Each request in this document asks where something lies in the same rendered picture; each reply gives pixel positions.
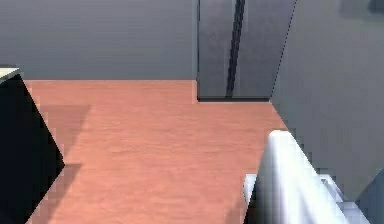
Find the white chair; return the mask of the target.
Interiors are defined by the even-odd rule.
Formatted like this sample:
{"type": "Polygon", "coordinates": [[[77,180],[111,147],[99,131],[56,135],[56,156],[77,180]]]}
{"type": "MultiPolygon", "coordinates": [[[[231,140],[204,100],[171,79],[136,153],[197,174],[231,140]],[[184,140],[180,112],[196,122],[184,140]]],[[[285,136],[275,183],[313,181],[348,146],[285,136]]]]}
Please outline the white chair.
{"type": "Polygon", "coordinates": [[[370,224],[333,178],[315,171],[288,131],[267,139],[255,174],[245,176],[243,224],[370,224]]]}

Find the black cabinet with pale top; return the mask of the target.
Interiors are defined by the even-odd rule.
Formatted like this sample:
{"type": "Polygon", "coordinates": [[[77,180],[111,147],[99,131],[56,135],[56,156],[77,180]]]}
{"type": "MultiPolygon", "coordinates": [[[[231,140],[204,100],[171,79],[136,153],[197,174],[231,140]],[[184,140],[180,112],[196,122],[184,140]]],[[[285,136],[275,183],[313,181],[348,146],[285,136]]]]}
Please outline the black cabinet with pale top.
{"type": "Polygon", "coordinates": [[[20,70],[0,67],[0,224],[25,224],[64,167],[20,70]]]}

